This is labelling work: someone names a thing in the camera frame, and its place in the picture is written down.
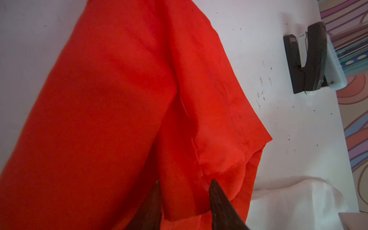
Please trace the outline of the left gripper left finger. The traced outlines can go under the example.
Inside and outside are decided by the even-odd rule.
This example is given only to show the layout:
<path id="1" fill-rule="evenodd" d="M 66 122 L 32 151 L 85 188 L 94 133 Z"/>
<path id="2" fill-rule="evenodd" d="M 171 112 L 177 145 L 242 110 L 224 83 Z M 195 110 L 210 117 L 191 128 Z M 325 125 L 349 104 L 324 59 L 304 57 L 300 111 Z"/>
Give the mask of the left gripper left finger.
<path id="1" fill-rule="evenodd" d="M 160 230 L 162 215 L 161 188 L 157 181 L 125 230 Z"/>

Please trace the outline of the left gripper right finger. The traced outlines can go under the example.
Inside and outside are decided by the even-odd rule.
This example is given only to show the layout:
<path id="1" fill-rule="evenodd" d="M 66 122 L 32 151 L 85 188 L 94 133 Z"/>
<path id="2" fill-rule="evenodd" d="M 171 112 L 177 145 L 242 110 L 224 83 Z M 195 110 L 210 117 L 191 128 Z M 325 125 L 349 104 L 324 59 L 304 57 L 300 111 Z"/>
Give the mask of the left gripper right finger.
<path id="1" fill-rule="evenodd" d="M 213 230 L 250 230 L 215 179 L 211 180 L 209 187 L 209 204 Z"/>

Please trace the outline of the rainbow red hooded jacket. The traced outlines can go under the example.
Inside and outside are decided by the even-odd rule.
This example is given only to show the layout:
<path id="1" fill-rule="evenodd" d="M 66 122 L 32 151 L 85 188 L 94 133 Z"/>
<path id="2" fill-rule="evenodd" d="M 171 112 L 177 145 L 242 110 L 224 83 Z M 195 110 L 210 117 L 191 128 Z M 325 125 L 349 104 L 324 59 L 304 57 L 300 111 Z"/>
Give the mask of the rainbow red hooded jacket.
<path id="1" fill-rule="evenodd" d="M 1 175 L 3 230 L 125 229 L 159 181 L 160 230 L 242 221 L 270 135 L 192 1 L 92 1 Z"/>

